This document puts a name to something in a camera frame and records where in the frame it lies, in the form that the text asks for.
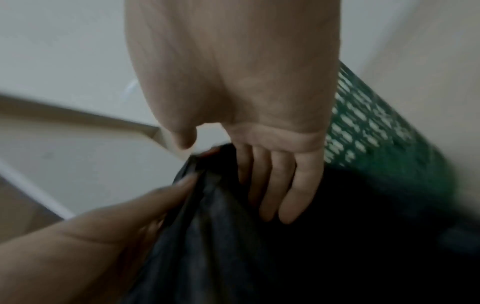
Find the fingernail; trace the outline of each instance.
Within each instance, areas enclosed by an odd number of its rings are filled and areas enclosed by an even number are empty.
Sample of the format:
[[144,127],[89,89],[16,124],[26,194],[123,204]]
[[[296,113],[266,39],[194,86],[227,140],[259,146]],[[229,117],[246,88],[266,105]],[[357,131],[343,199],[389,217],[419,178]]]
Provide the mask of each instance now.
[[182,178],[180,181],[178,181],[175,186],[177,187],[186,187],[189,186],[197,181],[198,174],[193,173],[190,175],[187,175],[186,177]]

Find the hand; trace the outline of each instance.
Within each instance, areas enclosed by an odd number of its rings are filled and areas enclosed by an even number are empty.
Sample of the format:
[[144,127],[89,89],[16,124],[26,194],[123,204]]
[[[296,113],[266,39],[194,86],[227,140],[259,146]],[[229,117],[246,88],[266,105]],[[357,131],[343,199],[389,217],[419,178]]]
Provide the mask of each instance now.
[[293,222],[324,170],[337,87],[339,0],[126,0],[131,59],[179,146],[220,122],[261,217]]
[[0,246],[0,302],[117,303],[195,176]]

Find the green patterned object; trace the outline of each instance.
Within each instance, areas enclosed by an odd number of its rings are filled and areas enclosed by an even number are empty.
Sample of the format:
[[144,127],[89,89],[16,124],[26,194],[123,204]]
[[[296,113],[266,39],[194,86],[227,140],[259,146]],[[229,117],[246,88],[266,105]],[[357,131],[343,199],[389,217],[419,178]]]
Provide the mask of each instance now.
[[389,177],[452,200],[452,167],[385,100],[341,64],[325,161]]

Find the dark fabric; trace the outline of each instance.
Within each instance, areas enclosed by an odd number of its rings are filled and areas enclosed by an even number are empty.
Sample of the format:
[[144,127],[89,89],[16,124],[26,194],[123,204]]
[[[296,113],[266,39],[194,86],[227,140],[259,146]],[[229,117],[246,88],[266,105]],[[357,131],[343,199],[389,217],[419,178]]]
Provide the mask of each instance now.
[[480,273],[479,225],[387,177],[327,166],[311,206],[283,225],[248,206],[232,145],[191,157],[176,179],[191,172],[194,192],[165,219],[124,303],[392,298]]

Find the black garbage bag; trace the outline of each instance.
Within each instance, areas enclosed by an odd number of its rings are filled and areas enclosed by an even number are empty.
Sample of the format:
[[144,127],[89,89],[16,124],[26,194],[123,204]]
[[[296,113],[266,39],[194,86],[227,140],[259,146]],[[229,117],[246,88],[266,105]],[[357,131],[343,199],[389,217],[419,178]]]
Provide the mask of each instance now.
[[191,157],[176,179],[192,172],[200,172],[198,184],[168,214],[123,303],[405,295],[414,286],[438,288],[479,273],[477,222],[386,177],[327,166],[311,206],[283,225],[262,222],[247,204],[232,145]]

